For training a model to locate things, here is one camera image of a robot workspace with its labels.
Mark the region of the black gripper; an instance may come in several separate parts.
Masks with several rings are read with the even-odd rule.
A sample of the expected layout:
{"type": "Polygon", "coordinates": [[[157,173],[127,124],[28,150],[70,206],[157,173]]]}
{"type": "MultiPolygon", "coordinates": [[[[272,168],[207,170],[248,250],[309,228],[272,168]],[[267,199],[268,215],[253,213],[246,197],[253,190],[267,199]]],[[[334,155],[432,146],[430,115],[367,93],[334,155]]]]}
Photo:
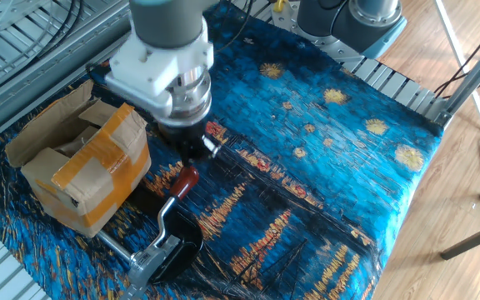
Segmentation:
{"type": "Polygon", "coordinates": [[[167,143],[180,155],[185,168],[190,168],[193,161],[215,158],[220,150],[220,145],[207,137],[204,121],[188,127],[159,123],[158,128],[167,143]]]}

